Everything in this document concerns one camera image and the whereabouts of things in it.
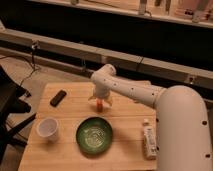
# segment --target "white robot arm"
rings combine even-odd
[[[115,75],[110,64],[94,72],[93,96],[108,99],[112,90],[156,109],[158,171],[213,171],[207,109],[196,91],[141,85]]]

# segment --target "green bowl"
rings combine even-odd
[[[83,121],[76,133],[77,143],[84,153],[100,154],[112,143],[112,127],[100,117],[91,117]]]

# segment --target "paper cup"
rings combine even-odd
[[[38,135],[48,141],[57,141],[58,134],[58,121],[54,118],[45,118],[38,125],[36,129]]]

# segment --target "chair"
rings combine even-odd
[[[9,130],[6,126],[6,120],[10,113],[30,112],[31,107],[19,99],[25,92],[26,89],[17,85],[0,65],[0,163],[8,144],[22,147],[27,144],[14,136],[35,119],[35,114]]]

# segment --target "bottle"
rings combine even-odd
[[[143,146],[144,154],[146,159],[154,160],[156,159],[156,138],[154,133],[154,128],[150,125],[148,119],[144,119],[143,122]]]

